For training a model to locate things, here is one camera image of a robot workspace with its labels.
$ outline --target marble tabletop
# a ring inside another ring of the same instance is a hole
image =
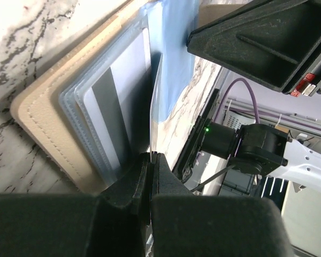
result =
[[[125,1],[0,1],[0,193],[78,191],[14,121],[10,105],[15,96]],[[219,66],[196,58],[192,82],[169,118],[159,124],[157,150],[166,154],[170,167],[174,166],[218,71]]]

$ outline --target wallet stitching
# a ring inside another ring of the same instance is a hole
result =
[[[82,60],[84,57],[86,57],[89,53],[92,52],[92,50],[97,47],[98,44],[100,44],[102,41],[104,40],[104,38],[102,38],[100,41],[98,41],[94,46],[92,46],[81,58],[79,58],[79,60],[77,60],[73,65],[71,65],[68,69],[66,69],[62,75],[58,76],[55,81],[53,83],[51,83],[45,91],[43,91],[43,93],[41,93],[27,108],[27,113],[29,114],[31,120],[40,128],[40,130],[45,134],[45,136],[50,140],[50,142],[52,143],[52,145],[55,147],[55,149],[61,154],[61,156],[65,159],[65,161],[70,164],[70,166],[75,170],[76,174],[82,178],[82,176],[79,174],[78,170],[74,167],[74,165],[69,161],[69,159],[62,153],[62,151],[56,146],[56,144],[54,143],[54,141],[48,136],[48,134],[46,133],[46,131],[42,128],[42,126],[34,119],[33,115],[31,114],[31,107],[37,102],[37,100],[39,98],[41,98],[47,91],[50,90],[51,87],[53,87],[56,82],[62,78],[63,76],[65,76],[65,74],[74,68],[74,66],[80,61]]]

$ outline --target black stripe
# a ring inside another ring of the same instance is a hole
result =
[[[94,84],[93,92],[119,162],[123,165],[132,151],[111,68]]]

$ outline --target black cylinder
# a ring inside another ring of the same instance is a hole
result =
[[[220,158],[227,159],[231,153],[232,144],[235,140],[236,134],[234,129],[211,123],[209,127],[206,128],[201,150]]]

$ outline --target beige wallet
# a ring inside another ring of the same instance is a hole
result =
[[[106,188],[77,140],[58,104],[68,81],[97,55],[121,27],[149,0],[129,1],[102,26],[14,99],[13,118],[60,166],[75,185],[86,193]]]

